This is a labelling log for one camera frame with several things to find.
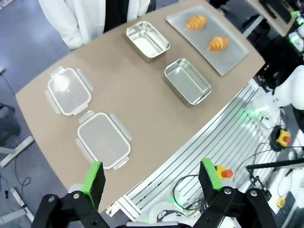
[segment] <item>black shirt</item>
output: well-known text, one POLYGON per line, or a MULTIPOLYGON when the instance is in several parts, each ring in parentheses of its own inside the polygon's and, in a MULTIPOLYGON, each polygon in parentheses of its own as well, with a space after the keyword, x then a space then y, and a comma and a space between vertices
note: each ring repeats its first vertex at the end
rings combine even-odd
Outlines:
POLYGON ((129 0, 106 0, 104 32, 127 22, 129 0))

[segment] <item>stainless steel container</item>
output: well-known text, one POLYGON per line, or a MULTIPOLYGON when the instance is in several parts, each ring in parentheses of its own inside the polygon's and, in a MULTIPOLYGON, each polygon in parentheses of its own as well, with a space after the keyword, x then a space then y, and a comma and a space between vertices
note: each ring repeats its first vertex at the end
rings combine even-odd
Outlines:
POLYGON ((140 21, 125 32, 135 50, 147 62, 170 48, 168 40, 147 21, 140 21))
POLYGON ((166 67, 165 81, 186 106, 199 104, 211 92, 209 83, 184 58, 166 67))
POLYGON ((248 49, 235 34, 218 17, 203 6, 186 9, 168 16, 166 20, 205 57, 220 75, 226 74, 249 53, 248 49), (187 20, 194 15, 207 17, 208 21, 203 29, 189 30, 186 27, 187 20), (209 51, 210 41, 217 36, 229 38, 229 45, 222 51, 209 51))

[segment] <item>croissant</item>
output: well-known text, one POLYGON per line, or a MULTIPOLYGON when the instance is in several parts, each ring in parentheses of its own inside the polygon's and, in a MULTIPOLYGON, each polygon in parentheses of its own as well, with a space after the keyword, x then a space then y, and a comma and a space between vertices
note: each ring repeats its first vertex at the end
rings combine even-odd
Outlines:
POLYGON ((228 38, 214 37, 209 43, 210 51, 221 51, 229 44, 230 40, 228 38))
POLYGON ((186 26, 189 29, 196 30, 203 28, 206 25, 206 23, 207 23, 207 18, 205 16, 195 15, 186 22, 186 26))

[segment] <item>table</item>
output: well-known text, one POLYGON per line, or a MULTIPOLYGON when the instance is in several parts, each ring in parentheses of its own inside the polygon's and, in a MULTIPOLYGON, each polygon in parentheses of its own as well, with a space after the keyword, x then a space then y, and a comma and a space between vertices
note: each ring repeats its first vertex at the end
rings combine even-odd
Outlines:
POLYGON ((106 185, 99 210, 104 210, 161 166, 187 140, 215 116, 257 73, 264 60, 245 37, 207 2, 188 0, 165 7, 121 25, 72 52, 37 76, 17 94, 29 128, 47 161, 66 188, 82 183, 90 164, 75 139, 77 116, 54 113, 44 96, 49 73, 58 68, 80 68, 95 89, 86 109, 114 113, 133 140, 130 160, 118 170, 105 170, 106 185), (165 18, 203 5, 248 48, 249 54, 226 75, 220 76, 165 18), (170 42, 159 59, 146 63, 127 43, 125 30, 134 23, 152 23, 170 42), (211 94, 198 106, 186 107, 164 83, 163 72, 178 58, 188 59, 210 83, 211 94))
MULTIPOLYGON (((245 0, 252 8, 254 8, 260 16, 253 22, 253 24, 244 32, 247 37, 265 18, 269 25, 273 27, 282 37, 285 37, 294 23, 295 19, 291 19, 288 24, 275 12, 271 6, 270 9, 275 13, 276 19, 272 18, 258 0, 245 0)), ((291 7, 288 8, 290 12, 294 11, 291 7)))

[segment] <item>red button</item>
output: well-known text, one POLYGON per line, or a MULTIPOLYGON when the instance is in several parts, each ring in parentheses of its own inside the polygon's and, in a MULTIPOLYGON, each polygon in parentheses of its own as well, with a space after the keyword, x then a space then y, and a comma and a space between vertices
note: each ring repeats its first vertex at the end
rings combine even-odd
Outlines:
POLYGON ((232 177, 232 175, 233 175, 232 170, 225 170, 222 172, 222 177, 224 177, 224 178, 230 178, 230 177, 232 177))
POLYGON ((283 138, 283 141, 286 142, 286 143, 290 143, 290 142, 291 142, 291 138, 288 137, 288 136, 285 136, 285 137, 283 138))

